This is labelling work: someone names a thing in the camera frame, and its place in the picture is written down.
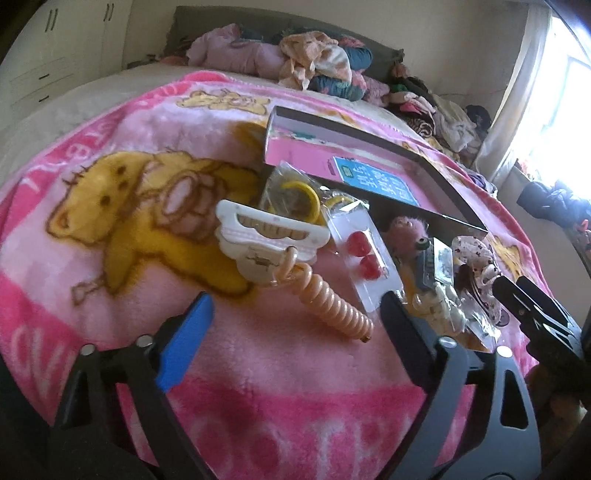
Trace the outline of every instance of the window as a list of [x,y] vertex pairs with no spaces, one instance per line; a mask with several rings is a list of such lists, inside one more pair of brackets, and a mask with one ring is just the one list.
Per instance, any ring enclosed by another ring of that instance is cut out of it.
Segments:
[[531,99],[515,137],[521,170],[546,185],[563,181],[591,199],[591,66],[554,17]]

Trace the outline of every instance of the white wardrobe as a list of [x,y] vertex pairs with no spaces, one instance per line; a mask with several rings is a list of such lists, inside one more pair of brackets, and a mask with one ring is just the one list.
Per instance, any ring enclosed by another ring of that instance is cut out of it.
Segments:
[[0,64],[0,130],[72,88],[123,69],[133,0],[48,0]]

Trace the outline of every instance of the drawer handle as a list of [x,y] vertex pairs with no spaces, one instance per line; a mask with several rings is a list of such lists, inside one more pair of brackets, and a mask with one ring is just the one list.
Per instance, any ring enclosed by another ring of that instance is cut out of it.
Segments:
[[57,19],[57,14],[59,13],[60,9],[56,8],[56,14],[53,15],[53,22],[51,23],[51,28],[50,30],[53,32],[53,27],[56,26],[56,19]]
[[53,9],[49,10],[49,17],[47,17],[47,24],[45,25],[45,31],[49,30],[49,23],[51,22],[51,16],[53,15]]

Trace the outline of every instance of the silver screw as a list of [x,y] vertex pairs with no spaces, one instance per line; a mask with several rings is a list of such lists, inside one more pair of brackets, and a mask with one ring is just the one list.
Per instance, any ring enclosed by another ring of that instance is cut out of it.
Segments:
[[80,349],[80,354],[82,356],[89,356],[90,354],[95,353],[95,350],[96,347],[92,345],[92,343],[87,343],[86,345],[83,345]]
[[457,342],[451,337],[441,337],[439,339],[439,345],[443,345],[445,348],[457,347]]
[[154,343],[154,339],[150,335],[142,335],[135,341],[135,344],[140,348],[146,348],[152,345],[152,343]]
[[504,356],[505,358],[511,358],[513,356],[511,349],[505,345],[497,347],[496,353],[498,353],[500,356]]

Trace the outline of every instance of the coiled cord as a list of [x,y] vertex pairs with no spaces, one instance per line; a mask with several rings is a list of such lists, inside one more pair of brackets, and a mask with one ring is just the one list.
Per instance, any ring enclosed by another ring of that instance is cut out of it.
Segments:
[[348,337],[369,342],[374,331],[373,321],[339,297],[320,275],[312,272],[311,266],[297,262],[297,248],[285,250],[275,278],[279,284],[291,286],[300,301],[325,323]]

